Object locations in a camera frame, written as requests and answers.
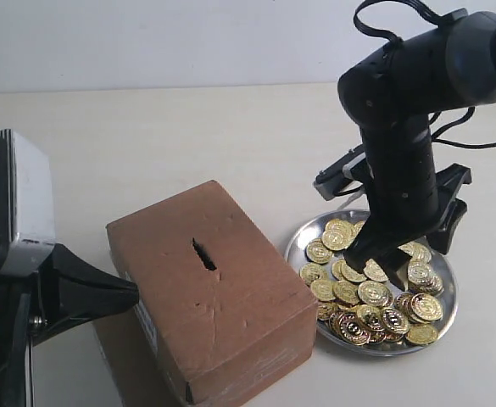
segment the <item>label on box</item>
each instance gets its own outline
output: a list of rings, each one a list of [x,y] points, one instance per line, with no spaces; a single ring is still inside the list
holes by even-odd
[[[131,276],[129,273],[125,273],[126,280],[132,282]],[[152,347],[152,351],[157,355],[157,328],[152,322],[152,319],[149,316],[148,310],[144,306],[142,300],[138,302],[135,306],[135,313],[137,314],[138,320],[142,325],[142,329],[146,334],[146,339]]]

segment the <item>brown box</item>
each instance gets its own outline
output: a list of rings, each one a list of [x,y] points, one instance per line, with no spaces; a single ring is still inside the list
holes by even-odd
[[[142,327],[183,404],[244,404],[305,362],[317,302],[215,181],[107,227]]]

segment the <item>metal plate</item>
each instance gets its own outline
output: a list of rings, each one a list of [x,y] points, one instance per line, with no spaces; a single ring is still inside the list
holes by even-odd
[[[366,210],[349,209],[329,212],[311,220],[306,225],[298,229],[291,242],[287,245],[285,252],[287,262],[297,272],[303,265],[308,263],[309,260],[306,258],[304,250],[309,242],[321,236],[325,230],[325,224],[329,220],[342,219],[351,223],[356,223],[361,220],[366,220],[368,215],[369,212]],[[453,324],[454,316],[457,312],[457,283],[454,279],[453,271],[451,271],[451,267],[446,259],[440,253],[432,250],[428,246],[426,239],[419,239],[417,242],[429,248],[432,254],[430,264],[443,280],[443,293],[437,296],[443,306],[443,318],[433,324],[433,326],[439,331],[439,340]],[[332,264],[340,258],[342,258],[342,252],[335,252],[333,259],[328,264],[324,265],[333,281],[335,281],[335,279],[332,276],[331,267]],[[395,298],[402,292],[389,282],[387,283],[387,286],[393,292],[393,296]],[[344,342],[339,337],[336,337],[326,326],[326,324],[321,321],[317,322],[317,330],[321,335],[330,339],[336,345],[362,354],[370,354],[374,356],[396,356],[399,354],[409,354],[425,348],[423,346],[410,345],[405,340],[398,343],[382,343],[379,345],[364,345],[359,347],[352,345],[351,343]]]

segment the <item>table surface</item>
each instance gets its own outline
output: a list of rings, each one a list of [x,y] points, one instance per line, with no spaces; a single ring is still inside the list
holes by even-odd
[[[107,223],[209,179],[283,251],[300,225],[342,202],[325,202],[311,183],[359,144],[335,84],[3,94],[5,127],[50,158],[59,241],[110,273]],[[445,137],[496,141],[496,105]],[[496,405],[496,149],[438,145],[434,153],[437,168],[458,162],[474,179],[460,192],[469,213],[448,256],[459,283],[448,334],[393,359],[360,357],[318,337],[312,358],[249,407],[364,398],[381,407]],[[121,405],[91,324],[38,346],[34,369],[37,407]]]

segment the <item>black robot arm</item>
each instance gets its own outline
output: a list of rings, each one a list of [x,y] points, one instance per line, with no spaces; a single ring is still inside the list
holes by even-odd
[[[382,1],[408,4],[437,27],[403,41],[362,24],[359,11]],[[362,145],[322,171],[315,187],[328,200],[362,182],[371,215],[344,258],[356,270],[375,259],[397,281],[393,273],[408,261],[397,247],[426,236],[446,254],[466,212],[456,196],[470,169],[453,164],[436,173],[428,115],[496,103],[496,14],[439,16],[417,0],[367,0],[354,23],[388,43],[340,78],[338,95]]]

